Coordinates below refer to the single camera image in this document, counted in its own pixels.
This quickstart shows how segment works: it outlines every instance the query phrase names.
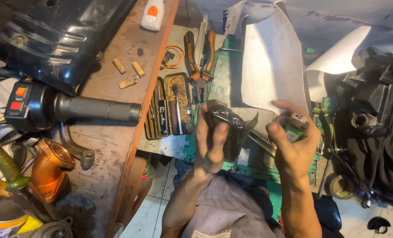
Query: white bottle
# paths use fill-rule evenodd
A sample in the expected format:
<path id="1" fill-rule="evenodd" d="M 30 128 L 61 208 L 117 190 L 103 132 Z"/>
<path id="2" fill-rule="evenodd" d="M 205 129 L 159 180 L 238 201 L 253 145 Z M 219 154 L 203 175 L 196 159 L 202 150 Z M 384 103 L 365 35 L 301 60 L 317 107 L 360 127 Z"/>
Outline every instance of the white bottle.
<path id="1" fill-rule="evenodd" d="M 164 16 L 164 0 L 149 0 L 143 12 L 141 26 L 148 30 L 160 30 Z"/>

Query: lighter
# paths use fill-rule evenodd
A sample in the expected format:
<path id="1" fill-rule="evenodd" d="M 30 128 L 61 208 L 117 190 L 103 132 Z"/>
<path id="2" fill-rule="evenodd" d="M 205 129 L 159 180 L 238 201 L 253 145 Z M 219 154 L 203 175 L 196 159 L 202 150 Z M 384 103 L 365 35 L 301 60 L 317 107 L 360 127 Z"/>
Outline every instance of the lighter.
<path id="1" fill-rule="evenodd" d="M 292 113 L 286 127 L 284 128 L 287 139 L 292 143 L 298 141 L 305 133 L 308 125 L 309 122 L 304 116 L 298 113 Z"/>

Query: wooden workbench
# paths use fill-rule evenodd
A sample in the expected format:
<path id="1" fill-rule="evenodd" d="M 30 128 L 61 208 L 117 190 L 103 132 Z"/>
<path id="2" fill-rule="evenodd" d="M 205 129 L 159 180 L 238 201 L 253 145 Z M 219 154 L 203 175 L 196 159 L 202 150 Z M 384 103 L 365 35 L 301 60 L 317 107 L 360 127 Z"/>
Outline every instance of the wooden workbench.
<path id="1" fill-rule="evenodd" d="M 112 237 L 121 202 L 124 201 L 123 214 L 127 214 L 135 200 L 137 181 L 130 179 L 131 169 L 179 0 L 164 1 L 165 14 L 158 32 L 140 28 L 146 3 L 147 0 L 137 0 L 106 47 L 104 60 L 91 68 L 81 85 L 81 96 L 142 104 L 137 126 L 93 120 L 71 127 L 72 137 L 79 145 L 95 150 L 95 164 L 83 171 L 77 162 L 76 168 L 68 171 L 72 191 L 57 202 L 56 208 L 62 216 L 73 218 L 73 229 L 81 237 Z M 143 49 L 141 57 L 138 48 Z M 113 58 L 120 60 L 125 74 L 120 75 Z M 137 77 L 133 61 L 139 62 L 146 76 L 132 87 L 119 89 L 120 82 Z"/>

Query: gray shirt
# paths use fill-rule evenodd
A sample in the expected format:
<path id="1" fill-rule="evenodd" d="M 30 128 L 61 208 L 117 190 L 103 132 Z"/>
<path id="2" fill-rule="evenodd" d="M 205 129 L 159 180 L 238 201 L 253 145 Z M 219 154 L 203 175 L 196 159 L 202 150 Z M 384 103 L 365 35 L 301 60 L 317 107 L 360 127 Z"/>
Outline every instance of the gray shirt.
<path id="1" fill-rule="evenodd" d="M 244 189 L 231 175 L 219 172 L 199 195 L 182 238 L 284 238 L 271 217 L 268 196 L 266 188 Z"/>

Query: hand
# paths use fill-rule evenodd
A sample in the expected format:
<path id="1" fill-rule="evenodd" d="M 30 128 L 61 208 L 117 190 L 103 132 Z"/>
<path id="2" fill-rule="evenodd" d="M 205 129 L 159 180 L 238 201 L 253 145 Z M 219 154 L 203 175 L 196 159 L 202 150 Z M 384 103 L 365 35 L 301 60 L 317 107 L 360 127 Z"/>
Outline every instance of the hand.
<path id="1" fill-rule="evenodd" d="M 229 125 L 220 122 L 214 132 L 210 132 L 207 123 L 207 104 L 199 105 L 198 121 L 196 122 L 196 159 L 194 168 L 202 169 L 208 175 L 221 170 L 224 154 L 223 145 L 227 139 Z"/>
<path id="2" fill-rule="evenodd" d="M 286 109 L 286 112 L 276 117 L 273 122 L 268 123 L 266 130 L 270 139 L 277 145 L 274 162 L 281 177 L 299 179 L 307 176 L 309 166 L 317 150 L 321 139 L 321 132 L 308 116 L 308 112 L 287 100 L 273 101 L 272 104 L 278 108 Z M 305 116 L 309 122 L 303 138 L 291 143 L 281 126 L 288 120 L 291 113 L 299 113 Z"/>

